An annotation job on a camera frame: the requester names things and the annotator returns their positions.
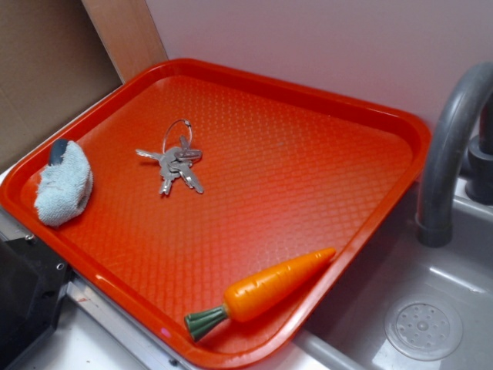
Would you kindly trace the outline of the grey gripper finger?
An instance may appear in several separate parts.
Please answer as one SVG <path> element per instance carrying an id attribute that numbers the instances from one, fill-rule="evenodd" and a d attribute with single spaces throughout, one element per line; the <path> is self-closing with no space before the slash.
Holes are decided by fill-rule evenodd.
<path id="1" fill-rule="evenodd" d="M 49 153 L 49 166 L 58 166 L 63 162 L 69 141 L 67 139 L 57 139 L 53 142 Z"/>

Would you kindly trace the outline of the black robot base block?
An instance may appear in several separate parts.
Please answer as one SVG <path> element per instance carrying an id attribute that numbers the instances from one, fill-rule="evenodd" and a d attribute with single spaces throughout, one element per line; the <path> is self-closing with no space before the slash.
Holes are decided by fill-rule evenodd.
<path id="1" fill-rule="evenodd" d="M 57 329 L 72 269 L 33 235 L 1 242 L 1 368 L 14 368 Z"/>

